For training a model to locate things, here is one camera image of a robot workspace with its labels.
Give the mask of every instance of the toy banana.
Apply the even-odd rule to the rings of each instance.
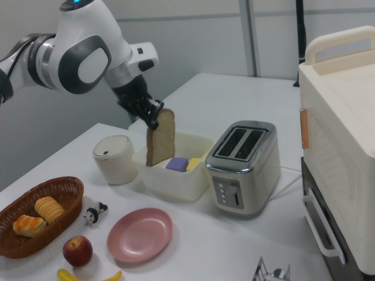
[[[119,270],[114,276],[103,281],[117,281],[122,275],[122,271]]]
[[[122,271],[119,270],[114,276],[103,281],[117,281],[122,275]],[[57,271],[57,278],[59,281],[81,281],[78,278],[75,278],[68,270],[59,269]]]

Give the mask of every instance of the croissant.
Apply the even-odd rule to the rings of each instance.
[[[47,224],[42,218],[21,215],[14,223],[13,230],[18,235],[34,237],[46,228]]]
[[[64,208],[52,197],[42,197],[35,203],[35,211],[51,224],[58,216],[64,213]]]

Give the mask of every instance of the table surface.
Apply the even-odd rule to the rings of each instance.
[[[178,128],[181,118],[178,112],[175,114]],[[330,280],[304,217],[301,179],[269,201],[258,216],[242,218],[218,209],[210,189],[195,203],[179,203],[150,193],[139,175],[128,184],[109,186],[95,164],[92,151],[100,140],[112,135],[127,135],[135,151],[146,142],[144,133],[97,124],[0,192],[2,210],[33,186],[54,177],[76,176],[85,188],[79,218],[32,256],[23,259],[1,256],[0,280],[57,280],[59,268],[69,270],[81,280],[103,280],[119,269],[125,276],[120,280],[127,281],[251,280],[261,256],[269,271],[286,270],[290,264],[292,281]],[[282,168],[274,193],[300,175],[299,171]],[[88,227],[83,215],[93,201],[102,201],[108,210]],[[116,261],[106,246],[110,229],[124,215],[145,207],[160,208],[170,215],[173,221],[170,243],[150,261],[134,265]],[[78,269],[73,269],[62,255],[63,244],[75,235],[86,236],[94,248],[91,261]]]
[[[281,165],[301,171],[301,98],[294,81],[218,74],[198,74],[163,102],[175,113],[176,131],[218,140],[240,120],[276,126]],[[137,120],[130,131],[145,133]]]

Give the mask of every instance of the microwave handle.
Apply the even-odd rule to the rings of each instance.
[[[328,47],[355,42],[363,39],[371,39],[371,50],[375,50],[375,27],[361,26],[331,33],[315,38],[306,48],[306,64],[316,63],[316,54]]]
[[[341,247],[340,247],[335,235],[333,234],[333,231],[332,231],[326,217],[324,216],[324,213],[323,213],[321,207],[319,206],[319,203],[318,203],[318,201],[317,201],[317,199],[316,199],[316,197],[315,197],[315,195],[314,195],[314,193],[312,192],[311,189],[309,189],[308,195],[303,196],[302,201],[303,201],[302,205],[304,207],[307,222],[310,225],[311,231],[314,235],[315,241],[318,244],[319,249],[321,250],[321,253],[325,256],[328,256],[328,257],[338,256],[340,258],[342,264],[345,264],[344,253],[342,252]],[[316,230],[316,227],[315,227],[315,225],[312,221],[310,213],[309,213],[308,209],[306,208],[305,203],[308,203],[308,202],[312,202],[313,206],[315,207],[316,212],[318,213],[321,221],[323,222],[323,225],[326,229],[326,232],[329,236],[329,239],[331,240],[333,246],[335,247],[334,249],[327,249],[323,245],[323,242],[322,242],[322,240],[321,240],[321,238],[318,234],[318,231]]]

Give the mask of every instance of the toy bread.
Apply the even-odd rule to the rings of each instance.
[[[13,230],[18,235],[34,237],[46,228],[47,224],[42,218],[21,215],[14,223]]]
[[[147,129],[146,166],[153,166],[175,155],[175,114],[163,108],[157,119],[159,126]]]
[[[51,224],[58,216],[64,213],[64,208],[52,197],[42,197],[35,203],[35,211]]]

